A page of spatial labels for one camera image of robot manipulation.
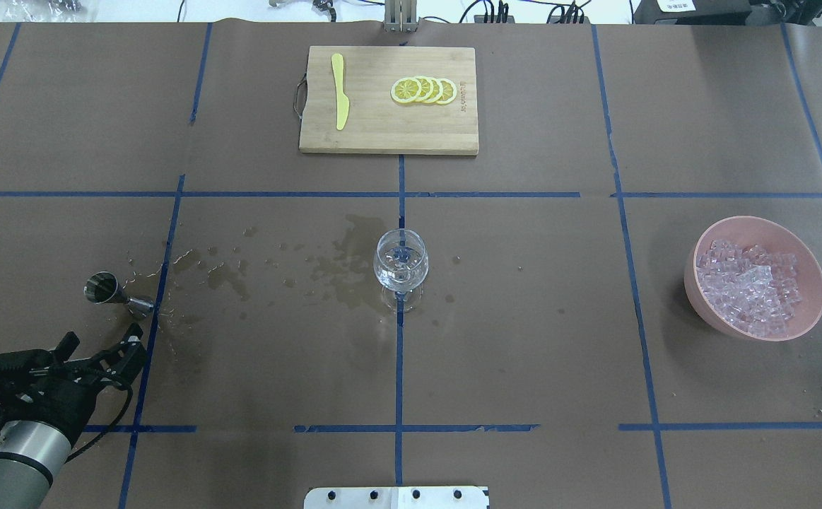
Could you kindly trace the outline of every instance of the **cable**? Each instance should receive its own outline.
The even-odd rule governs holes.
[[[464,23],[464,19],[466,17],[466,14],[470,12],[470,9],[472,9],[473,6],[475,6],[476,4],[479,4],[481,2],[483,3],[483,8],[484,9],[488,8],[488,10],[486,10],[486,12],[483,14],[485,19],[488,19],[488,17],[491,16],[491,15],[495,16],[495,4],[492,3],[492,0],[474,0],[473,2],[471,2],[469,4],[467,9],[464,9],[464,13],[462,14],[462,19],[458,20],[458,23]]]
[[[122,409],[119,410],[119,413],[116,415],[116,418],[113,419],[108,426],[106,426],[106,429],[100,431],[100,435],[96,435],[96,437],[94,437],[90,442],[87,442],[87,444],[82,445],[82,447],[79,448],[77,451],[71,453],[67,460],[65,460],[65,463],[74,460],[74,458],[76,457],[80,457],[80,455],[84,454],[85,451],[96,445],[101,438],[106,437],[106,435],[110,434],[110,432],[113,431],[113,429],[115,429],[117,425],[119,425],[119,421],[122,420],[123,416],[125,416],[125,412],[127,412],[127,409],[129,409],[129,406],[131,405],[131,399],[134,398],[134,390],[131,389],[131,384],[127,383],[124,379],[122,379],[119,376],[113,375],[111,373],[106,373],[106,371],[91,370],[90,368],[74,368],[74,370],[71,370],[71,372],[90,374],[102,377],[104,379],[112,380],[115,383],[119,384],[119,386],[121,386],[122,389],[126,391],[126,396],[125,404],[122,405]]]

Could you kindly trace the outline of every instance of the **table surface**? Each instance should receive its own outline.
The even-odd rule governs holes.
[[[307,48],[399,43],[476,48],[481,153],[300,154]],[[95,271],[159,300],[45,507],[822,507],[822,320],[740,341],[685,297],[735,215],[822,266],[822,28],[0,23],[0,352],[116,341]],[[398,225],[431,270],[396,316]]]

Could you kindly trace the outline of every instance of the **metal bracket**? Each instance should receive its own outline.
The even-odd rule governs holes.
[[[314,488],[304,509],[488,509],[489,488],[481,486],[386,486]]]
[[[385,0],[386,32],[417,32],[417,0]]]

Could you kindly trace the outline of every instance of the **white floor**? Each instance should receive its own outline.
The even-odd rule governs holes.
[[[439,16],[458,22],[470,0],[419,0],[418,16]],[[180,0],[78,0],[82,9],[69,12],[49,9],[49,0],[0,0],[0,21],[54,22],[165,22],[174,21]],[[510,0],[510,13],[518,23],[545,23],[552,6],[526,0]],[[640,0],[634,0],[634,8]],[[334,0],[340,21],[382,20],[384,9],[360,0]],[[481,13],[480,6],[470,13]],[[625,0],[592,0],[585,13],[593,23],[628,23],[630,7]],[[467,22],[472,22],[469,14]],[[312,6],[311,0],[287,0],[278,7],[268,0],[185,0],[182,20],[210,22],[224,18],[253,21],[327,22],[329,14]],[[822,16],[816,20],[822,26]]]

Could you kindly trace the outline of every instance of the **jigger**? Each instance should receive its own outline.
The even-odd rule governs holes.
[[[84,296],[95,304],[124,303],[135,320],[143,320],[153,312],[153,301],[147,297],[129,297],[113,273],[101,271],[91,275],[84,284]]]

